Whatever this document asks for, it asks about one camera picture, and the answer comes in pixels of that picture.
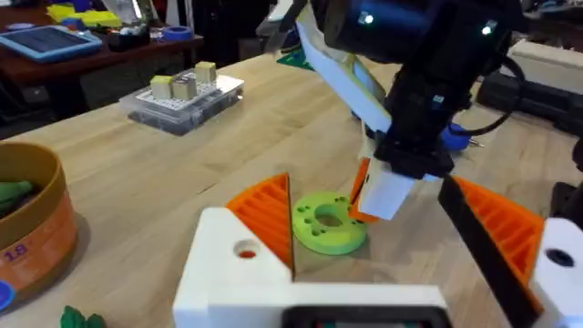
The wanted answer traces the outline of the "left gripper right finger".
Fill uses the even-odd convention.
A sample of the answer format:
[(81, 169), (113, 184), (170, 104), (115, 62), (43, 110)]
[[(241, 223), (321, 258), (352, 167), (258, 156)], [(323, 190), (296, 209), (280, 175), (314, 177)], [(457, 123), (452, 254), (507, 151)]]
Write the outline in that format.
[(582, 188), (556, 184), (547, 218), (458, 177), (438, 201), (511, 326), (581, 326)]

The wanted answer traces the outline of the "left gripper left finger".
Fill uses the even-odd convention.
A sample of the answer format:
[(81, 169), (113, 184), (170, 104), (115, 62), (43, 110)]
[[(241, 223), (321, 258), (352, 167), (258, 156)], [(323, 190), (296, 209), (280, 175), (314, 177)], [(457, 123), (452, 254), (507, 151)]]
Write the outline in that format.
[(247, 188), (199, 222), (172, 305), (177, 327), (279, 327), (295, 273), (290, 178)]

